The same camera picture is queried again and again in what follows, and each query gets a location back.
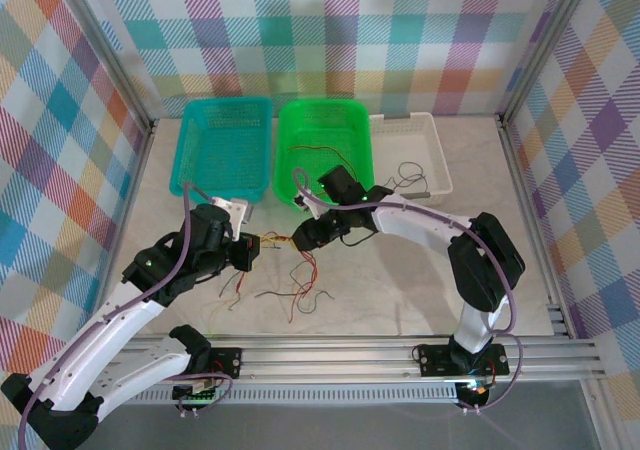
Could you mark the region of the white plastic basket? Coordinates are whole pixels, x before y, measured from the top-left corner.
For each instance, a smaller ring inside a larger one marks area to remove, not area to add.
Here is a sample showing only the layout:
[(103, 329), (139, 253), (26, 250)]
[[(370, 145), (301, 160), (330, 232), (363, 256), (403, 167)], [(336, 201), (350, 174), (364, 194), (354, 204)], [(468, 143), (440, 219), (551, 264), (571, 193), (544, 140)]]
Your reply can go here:
[(375, 182), (410, 200), (437, 206), (453, 184), (433, 116), (369, 117)]

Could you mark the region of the aluminium frame post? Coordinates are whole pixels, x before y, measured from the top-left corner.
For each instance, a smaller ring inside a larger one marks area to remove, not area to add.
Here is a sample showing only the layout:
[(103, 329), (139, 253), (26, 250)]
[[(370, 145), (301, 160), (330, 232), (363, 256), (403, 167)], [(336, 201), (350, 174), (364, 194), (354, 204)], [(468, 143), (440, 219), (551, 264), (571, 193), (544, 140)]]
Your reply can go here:
[(146, 131), (152, 134), (155, 120), (145, 109), (141, 98), (138, 96), (132, 80), (125, 71), (125, 67), (117, 56), (103, 31), (99, 20), (95, 17), (87, 0), (64, 0), (70, 7), (71, 13), (79, 23), (87, 41), (95, 51), (97, 58), (105, 66), (115, 88), (121, 94), (123, 101), (132, 111), (136, 122)]
[(580, 1), (558, 0), (545, 24), (540, 30), (534, 30), (534, 34), (538, 35), (538, 39), (535, 41), (531, 56), (523, 66), (519, 77), (515, 80), (513, 89), (505, 95), (504, 104), (496, 114), (498, 121), (504, 128), (507, 128), (513, 122), (523, 106), (535, 80), (563, 35)]

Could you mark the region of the aluminium mounting rail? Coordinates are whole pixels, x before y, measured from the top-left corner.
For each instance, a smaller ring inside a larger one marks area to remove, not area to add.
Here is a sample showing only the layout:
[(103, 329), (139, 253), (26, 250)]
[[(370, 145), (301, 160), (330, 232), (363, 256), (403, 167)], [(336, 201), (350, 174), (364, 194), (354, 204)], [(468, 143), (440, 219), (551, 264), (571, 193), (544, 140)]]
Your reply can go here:
[[(236, 382), (257, 384), (351, 384), (400, 382), (467, 382), (473, 384), (523, 381), (582, 380), (604, 370), (594, 343), (559, 341), (554, 337), (497, 339), (504, 346), (507, 376), (422, 377), (412, 358), (419, 344), (447, 344), (444, 338), (425, 336), (254, 336), (206, 338), (212, 347), (242, 350)], [(169, 336), (141, 335), (110, 349), (86, 350), (69, 358), (54, 378), (63, 388), (117, 387), (125, 375), (136, 378), (144, 390), (183, 370), (189, 357)]]

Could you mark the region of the green plastic basket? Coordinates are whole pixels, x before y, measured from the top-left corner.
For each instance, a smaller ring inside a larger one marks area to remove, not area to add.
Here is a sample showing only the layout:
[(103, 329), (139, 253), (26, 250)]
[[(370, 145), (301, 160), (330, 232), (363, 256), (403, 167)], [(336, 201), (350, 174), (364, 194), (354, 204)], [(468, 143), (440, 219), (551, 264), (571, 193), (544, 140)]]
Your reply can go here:
[(369, 114), (366, 107), (347, 99), (303, 99), (285, 105), (279, 114), (272, 188), (277, 198), (292, 206), (297, 188), (293, 171), (303, 169), (311, 191), (328, 199), (317, 179), (342, 165), (356, 181), (374, 184)]

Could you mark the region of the teal plastic basket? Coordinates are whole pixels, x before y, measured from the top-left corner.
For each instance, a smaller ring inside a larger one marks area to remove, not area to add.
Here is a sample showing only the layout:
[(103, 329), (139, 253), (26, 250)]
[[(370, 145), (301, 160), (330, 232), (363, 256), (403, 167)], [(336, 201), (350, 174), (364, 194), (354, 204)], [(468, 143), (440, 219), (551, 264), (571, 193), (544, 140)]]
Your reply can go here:
[(169, 191), (192, 183), (206, 195), (260, 201), (269, 186), (272, 104), (266, 97), (194, 100), (185, 107)]

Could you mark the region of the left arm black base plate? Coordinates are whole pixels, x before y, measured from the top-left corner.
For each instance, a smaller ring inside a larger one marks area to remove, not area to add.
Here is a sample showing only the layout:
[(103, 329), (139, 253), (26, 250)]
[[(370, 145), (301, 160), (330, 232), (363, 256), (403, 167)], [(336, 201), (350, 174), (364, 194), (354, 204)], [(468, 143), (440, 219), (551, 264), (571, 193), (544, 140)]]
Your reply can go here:
[(193, 353), (187, 366), (168, 380), (214, 379), (228, 376), (238, 379), (242, 365), (242, 350), (238, 347), (205, 348)]

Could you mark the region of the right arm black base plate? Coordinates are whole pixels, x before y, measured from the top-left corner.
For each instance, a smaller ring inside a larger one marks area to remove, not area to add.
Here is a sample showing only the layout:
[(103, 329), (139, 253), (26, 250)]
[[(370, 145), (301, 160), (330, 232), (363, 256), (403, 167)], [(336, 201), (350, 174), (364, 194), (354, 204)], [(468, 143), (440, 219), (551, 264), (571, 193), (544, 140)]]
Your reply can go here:
[(412, 349), (422, 377), (507, 376), (510, 373), (503, 345), (489, 343), (472, 354), (450, 341), (447, 344), (419, 344)]

